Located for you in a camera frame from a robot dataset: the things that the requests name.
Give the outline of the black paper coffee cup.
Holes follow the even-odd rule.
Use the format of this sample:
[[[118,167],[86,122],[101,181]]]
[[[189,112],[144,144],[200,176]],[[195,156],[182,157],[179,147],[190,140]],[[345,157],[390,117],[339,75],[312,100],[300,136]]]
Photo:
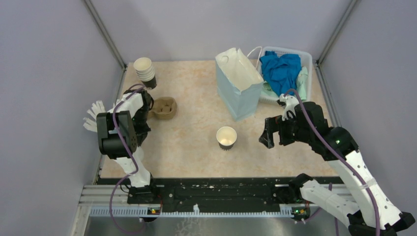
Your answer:
[[[223,126],[216,132],[216,140],[222,150],[228,151],[233,148],[237,140],[237,132],[232,127]]]

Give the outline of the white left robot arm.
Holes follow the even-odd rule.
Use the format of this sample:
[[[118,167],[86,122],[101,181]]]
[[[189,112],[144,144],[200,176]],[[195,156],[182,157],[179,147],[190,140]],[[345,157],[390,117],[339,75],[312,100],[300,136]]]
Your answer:
[[[151,128],[148,114],[154,99],[139,84],[131,86],[116,105],[96,116],[98,147],[103,155],[115,161],[130,181],[129,193],[139,195],[145,203],[157,199],[158,191],[152,186],[152,175],[143,166],[141,147]]]

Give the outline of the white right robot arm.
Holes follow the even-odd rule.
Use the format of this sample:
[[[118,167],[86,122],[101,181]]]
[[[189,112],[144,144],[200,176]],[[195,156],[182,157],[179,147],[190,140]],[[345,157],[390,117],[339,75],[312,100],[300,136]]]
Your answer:
[[[320,186],[307,174],[300,174],[289,183],[289,198],[295,203],[312,202],[343,223],[353,236],[395,236],[410,228],[415,218],[401,211],[386,196],[363,160],[351,134],[342,127],[331,127],[323,109],[314,102],[293,103],[280,116],[265,119],[259,142],[274,147],[273,135],[279,144],[308,144],[339,175],[353,197],[352,201]]]

